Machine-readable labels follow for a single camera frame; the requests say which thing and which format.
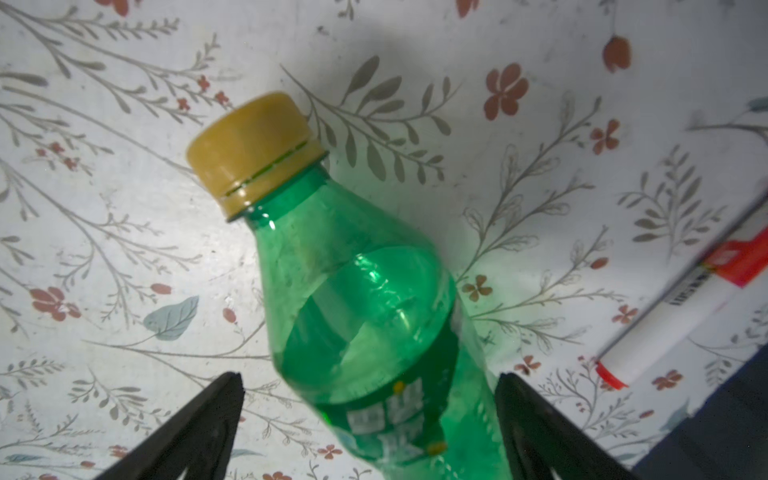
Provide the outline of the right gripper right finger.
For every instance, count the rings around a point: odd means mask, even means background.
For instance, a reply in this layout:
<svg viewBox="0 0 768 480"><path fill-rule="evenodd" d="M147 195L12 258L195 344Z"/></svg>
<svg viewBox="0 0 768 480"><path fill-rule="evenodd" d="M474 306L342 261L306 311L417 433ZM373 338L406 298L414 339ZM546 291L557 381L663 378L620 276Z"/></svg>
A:
<svg viewBox="0 0 768 480"><path fill-rule="evenodd" d="M518 375L500 376L495 404L515 479L636 478Z"/></svg>

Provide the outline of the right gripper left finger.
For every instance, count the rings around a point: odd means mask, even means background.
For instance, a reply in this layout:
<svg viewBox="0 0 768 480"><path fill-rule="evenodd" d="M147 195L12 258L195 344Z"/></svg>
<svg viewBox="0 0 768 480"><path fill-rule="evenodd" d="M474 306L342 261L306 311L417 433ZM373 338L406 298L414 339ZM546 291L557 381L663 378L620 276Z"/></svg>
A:
<svg viewBox="0 0 768 480"><path fill-rule="evenodd" d="M99 478L223 479L244 395L240 374L222 374Z"/></svg>

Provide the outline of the green soda bottle yellow cap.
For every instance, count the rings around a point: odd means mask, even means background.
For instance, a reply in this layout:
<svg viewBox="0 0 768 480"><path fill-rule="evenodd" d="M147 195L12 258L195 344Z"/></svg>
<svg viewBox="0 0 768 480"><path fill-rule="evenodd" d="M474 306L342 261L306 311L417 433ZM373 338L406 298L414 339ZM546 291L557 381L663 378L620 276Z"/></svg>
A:
<svg viewBox="0 0 768 480"><path fill-rule="evenodd" d="M507 479L494 395L455 282L418 230L334 181L285 93L225 115L187 160L253 232L273 365L388 479Z"/></svg>

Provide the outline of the red marker pen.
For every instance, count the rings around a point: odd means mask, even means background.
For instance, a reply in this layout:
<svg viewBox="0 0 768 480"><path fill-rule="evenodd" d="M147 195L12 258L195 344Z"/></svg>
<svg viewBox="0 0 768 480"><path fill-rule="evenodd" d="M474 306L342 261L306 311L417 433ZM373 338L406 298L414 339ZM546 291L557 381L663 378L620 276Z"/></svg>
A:
<svg viewBox="0 0 768 480"><path fill-rule="evenodd" d="M767 269L767 199L761 198L672 283L596 361L622 390Z"/></svg>

